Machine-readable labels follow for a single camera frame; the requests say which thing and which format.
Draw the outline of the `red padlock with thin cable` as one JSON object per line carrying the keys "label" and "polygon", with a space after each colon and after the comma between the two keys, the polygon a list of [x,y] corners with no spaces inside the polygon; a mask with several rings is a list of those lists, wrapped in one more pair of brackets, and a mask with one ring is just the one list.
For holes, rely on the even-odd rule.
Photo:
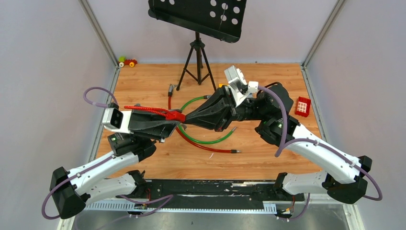
{"label": "red padlock with thin cable", "polygon": [[128,106],[128,105],[124,106],[124,109],[151,112],[153,114],[157,114],[162,117],[165,117],[166,120],[180,121],[182,123],[185,122],[185,120],[186,120],[186,115],[183,114],[182,112],[179,112],[176,110],[168,110],[168,109],[156,108],[156,107]]}

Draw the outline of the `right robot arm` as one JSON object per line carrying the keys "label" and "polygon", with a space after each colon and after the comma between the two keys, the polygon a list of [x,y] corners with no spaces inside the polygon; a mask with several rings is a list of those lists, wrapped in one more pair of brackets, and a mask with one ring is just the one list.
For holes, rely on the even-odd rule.
{"label": "right robot arm", "polygon": [[188,113],[185,123],[220,132],[233,121],[258,120],[256,133],[267,143],[277,146],[276,157],[291,150],[321,168],[321,172],[278,175],[273,193],[279,200],[291,195],[326,194],[346,204],[367,197],[372,160],[355,157],[333,147],[289,115],[293,101],[280,84],[268,87],[251,81],[247,85],[218,88],[201,106]]}

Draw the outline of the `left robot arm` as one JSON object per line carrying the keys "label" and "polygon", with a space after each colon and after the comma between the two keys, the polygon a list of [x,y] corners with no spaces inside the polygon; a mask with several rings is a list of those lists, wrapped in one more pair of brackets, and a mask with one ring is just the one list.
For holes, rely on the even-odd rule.
{"label": "left robot arm", "polygon": [[50,198],[58,211],[56,218],[68,219],[100,200],[130,194],[135,198],[143,197],[147,185],[140,171],[129,171],[117,178],[109,176],[152,156],[157,149],[155,144],[163,143],[184,121],[185,115],[180,110],[140,106],[133,107],[132,111],[105,109],[102,124],[113,132],[108,136],[111,151],[70,170],[55,169],[50,192],[42,204],[43,216],[51,219],[45,213]]}

